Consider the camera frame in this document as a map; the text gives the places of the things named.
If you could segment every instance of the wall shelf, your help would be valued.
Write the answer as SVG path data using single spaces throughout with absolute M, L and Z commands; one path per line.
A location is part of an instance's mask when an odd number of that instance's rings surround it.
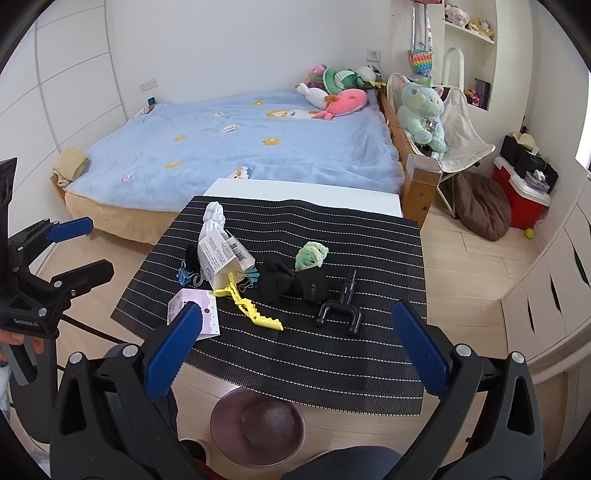
M 466 34 L 471 35 L 472 37 L 479 38 L 483 42 L 489 43 L 491 45 L 494 45 L 495 44 L 495 42 L 493 40 L 491 40 L 488 37 L 485 37 L 484 35 L 480 35 L 478 32 L 474 32 L 472 30 L 468 30 L 467 28 L 460 27 L 459 25 L 450 23 L 448 21 L 445 22 L 445 28 L 455 28 L 456 30 L 463 31 Z

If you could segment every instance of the black cable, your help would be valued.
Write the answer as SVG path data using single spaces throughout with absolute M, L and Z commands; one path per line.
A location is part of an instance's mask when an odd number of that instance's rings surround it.
M 109 335 L 108 333 L 103 333 L 97 329 L 89 327 L 85 323 L 79 322 L 78 320 L 73 319 L 72 317 L 69 317 L 65 313 L 62 314 L 61 319 L 64 320 L 64 322 L 67 322 L 70 325 L 73 325 L 74 327 L 79 328 L 80 330 L 84 330 L 85 332 L 95 335 L 97 337 L 100 337 L 104 340 L 108 340 L 113 343 L 128 343 L 128 342 L 124 342 L 123 340 L 118 339 L 117 337 L 113 337 L 113 336 Z

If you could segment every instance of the red cooler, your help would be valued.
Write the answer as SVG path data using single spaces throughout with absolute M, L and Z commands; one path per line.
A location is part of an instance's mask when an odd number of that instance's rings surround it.
M 492 178 L 503 187 L 511 204 L 511 226 L 533 228 L 550 206 L 550 195 L 528 186 L 503 157 L 497 157 L 494 164 Z

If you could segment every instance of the electrical outlet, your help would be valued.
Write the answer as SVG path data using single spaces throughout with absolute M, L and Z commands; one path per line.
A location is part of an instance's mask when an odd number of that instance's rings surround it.
M 140 92 L 147 92 L 148 90 L 156 88 L 157 86 L 158 86 L 158 80 L 156 80 L 156 79 L 148 80 L 147 82 L 142 83 L 139 86 L 139 91 Z
M 375 61 L 375 62 L 379 63 L 381 58 L 382 58 L 382 52 L 380 50 L 376 50 L 375 48 L 368 48 L 367 49 L 367 53 L 365 54 L 365 60 Z

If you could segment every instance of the blue gripper pad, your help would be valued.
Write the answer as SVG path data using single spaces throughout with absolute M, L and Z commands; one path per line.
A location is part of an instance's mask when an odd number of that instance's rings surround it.
M 449 393 L 449 365 L 427 334 L 422 319 L 399 301 L 392 308 L 392 327 L 427 392 L 443 401 Z
M 163 329 L 167 334 L 144 369 L 144 391 L 150 401 L 168 394 L 203 328 L 201 307 L 189 302 Z
M 92 220 L 88 217 L 78 218 L 70 222 L 60 223 L 53 227 L 47 234 L 47 239 L 56 244 L 70 240 L 77 236 L 87 235 L 94 228 Z

